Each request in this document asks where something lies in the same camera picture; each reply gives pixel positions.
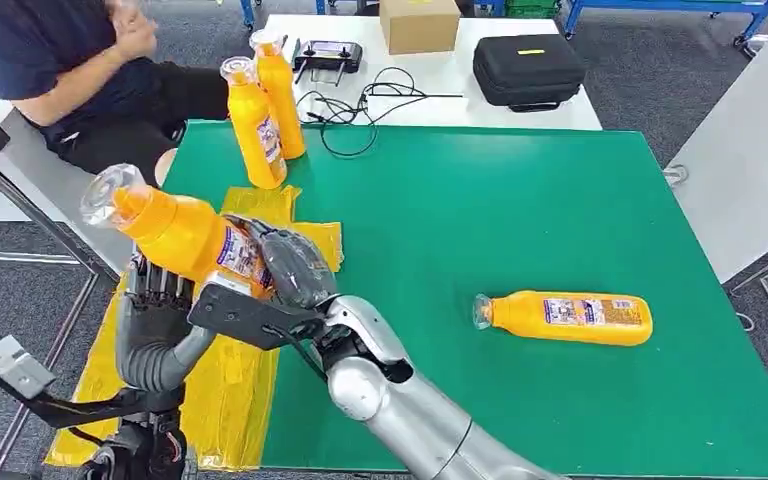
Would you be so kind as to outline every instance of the black shorts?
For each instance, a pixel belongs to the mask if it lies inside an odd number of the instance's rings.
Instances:
[[[90,173],[118,163],[140,169],[156,185],[154,166],[176,148],[188,119],[228,117],[228,84],[218,69],[155,65],[158,86],[138,116],[110,116],[83,122],[61,142],[50,145],[62,159]]]

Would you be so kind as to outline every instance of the person's arm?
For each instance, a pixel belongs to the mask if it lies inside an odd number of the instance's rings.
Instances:
[[[86,103],[125,63],[150,55],[157,46],[157,25],[139,11],[119,7],[111,15],[116,43],[74,69],[58,75],[50,91],[34,98],[13,100],[13,105],[41,126],[57,123]]]

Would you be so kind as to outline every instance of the bottle cap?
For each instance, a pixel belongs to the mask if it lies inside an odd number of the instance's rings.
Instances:
[[[281,55],[283,43],[283,35],[268,30],[258,30],[252,33],[249,39],[249,45],[251,45],[258,57]]]
[[[493,325],[493,301],[486,295],[479,293],[475,296],[472,304],[472,322],[479,330]]]
[[[143,211],[151,192],[137,167],[126,163],[107,167],[84,192],[81,216],[89,225],[129,225]]]
[[[257,67],[249,57],[231,57],[222,62],[219,72],[231,86],[257,84]]]

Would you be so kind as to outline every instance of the orange bottle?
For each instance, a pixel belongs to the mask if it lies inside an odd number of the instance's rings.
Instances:
[[[113,165],[93,180],[81,199],[90,225],[128,235],[152,263],[197,285],[215,271],[264,298],[269,275],[257,244],[202,200],[170,195],[146,185],[133,165]]]
[[[282,38],[266,30],[258,30],[252,33],[249,43],[256,54],[260,85],[266,90],[278,122],[284,158],[301,157],[305,152],[304,137],[293,97],[293,69],[281,52]]]
[[[498,327],[520,337],[606,345],[640,345],[652,335],[652,313],[640,297],[604,293],[534,292],[475,297],[479,330]]]
[[[231,57],[222,63],[228,81],[228,113],[243,152],[252,185],[276,188],[287,178],[278,128],[269,114],[269,100],[258,86],[254,61]]]

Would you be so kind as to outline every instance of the floor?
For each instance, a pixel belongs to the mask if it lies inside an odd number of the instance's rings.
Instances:
[[[216,68],[226,57],[251,52],[237,0],[222,5],[213,0],[142,1],[160,25],[158,60]],[[338,6],[343,14],[353,9],[353,2]],[[314,12],[313,0],[264,0],[256,8],[259,25],[269,13]],[[746,16],[736,14],[712,20],[704,13],[586,10],[572,44],[589,67],[585,85],[603,126],[642,131],[659,163],[666,164],[746,66],[747,60],[730,47],[746,22]],[[764,30],[768,31],[768,22]],[[687,90],[695,92],[692,99],[683,94]],[[0,250],[57,253],[58,247],[32,225],[0,223]],[[0,264],[0,337],[12,333],[29,351],[44,356],[83,275],[71,266]],[[111,288],[96,287],[56,368],[55,392],[68,395],[74,388]],[[737,311],[755,320],[756,329],[749,336],[768,369],[768,301],[763,291],[753,285],[732,301]],[[15,403],[0,392],[0,438],[14,410]],[[40,466],[51,435],[50,429],[32,420],[7,469],[69,478],[72,472],[67,469]],[[272,472],[204,477],[240,476],[299,478]]]

